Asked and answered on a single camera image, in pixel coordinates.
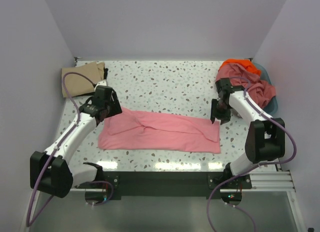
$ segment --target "pink cloth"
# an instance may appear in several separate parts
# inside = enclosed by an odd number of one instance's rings
[[[221,67],[215,80],[230,77],[244,77],[249,79],[252,84],[248,89],[249,95],[261,108],[264,108],[271,98],[276,95],[274,86],[270,85],[267,81],[260,80],[259,75],[248,72],[243,66],[237,63],[229,63]],[[246,87],[248,84],[243,79],[231,79],[230,81],[234,86],[243,85]]]
[[[164,149],[220,153],[219,122],[181,115],[131,111],[104,120],[102,149]]]

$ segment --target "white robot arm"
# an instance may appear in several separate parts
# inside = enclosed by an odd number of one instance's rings
[[[79,120],[76,117],[65,132],[44,152],[36,151],[32,154],[30,158],[31,188],[34,188],[50,156],[53,157],[37,187],[42,192],[62,198],[76,185],[101,179],[102,168],[100,166],[85,163],[69,168],[69,163],[85,137],[100,122],[122,112],[116,92],[106,85],[106,80],[103,80],[95,86],[94,96],[79,107]]]
[[[221,124],[229,122],[230,109],[234,108],[249,125],[245,153],[226,165],[220,182],[243,174],[262,161],[273,161],[283,157],[285,154],[284,131],[263,118],[261,114],[273,119],[283,127],[285,126],[284,121],[280,118],[272,118],[271,115],[264,112],[248,93],[244,95],[243,86],[232,86],[229,78],[222,78],[215,85],[219,99],[212,99],[211,121],[220,119]]]

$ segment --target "lavender wall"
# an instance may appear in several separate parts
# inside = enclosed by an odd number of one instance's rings
[[[60,72],[72,66],[45,0],[0,0],[0,231],[17,231],[31,194],[29,158],[55,134]]]
[[[296,139],[298,154],[286,166],[308,227],[320,228],[320,0],[287,0],[255,62],[276,86],[278,116]],[[287,141],[287,151],[292,146]]]
[[[253,57],[285,0],[45,0],[74,56]]]

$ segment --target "red cloth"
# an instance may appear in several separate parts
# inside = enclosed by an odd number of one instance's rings
[[[243,66],[248,72],[257,74],[259,76],[261,75],[261,71],[259,69],[257,69],[255,67],[255,65],[248,59],[232,59],[232,58],[230,58],[228,60],[225,60],[222,63],[220,68],[222,68],[224,65],[229,64],[229,63],[238,63],[241,66]]]
[[[259,75],[248,72],[243,66],[237,63],[229,63],[220,67],[215,80],[218,81],[220,78],[230,77],[244,77],[249,79],[251,82],[251,87],[248,89],[249,95],[261,108],[264,108],[271,98],[276,95],[274,86],[270,85],[267,81],[260,80]],[[230,82],[234,86],[242,85],[246,87],[248,84],[243,79],[230,79]]]

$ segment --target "folded beige cloth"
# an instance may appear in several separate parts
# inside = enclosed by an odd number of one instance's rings
[[[61,78],[69,72],[76,72],[88,77],[93,83],[97,84],[104,79],[105,63],[92,62],[75,68],[62,68]],[[65,87],[68,89],[71,96],[78,96],[86,93],[92,93],[95,88],[87,79],[77,75],[70,74],[65,77]],[[63,97],[68,97],[64,88],[62,87]]]

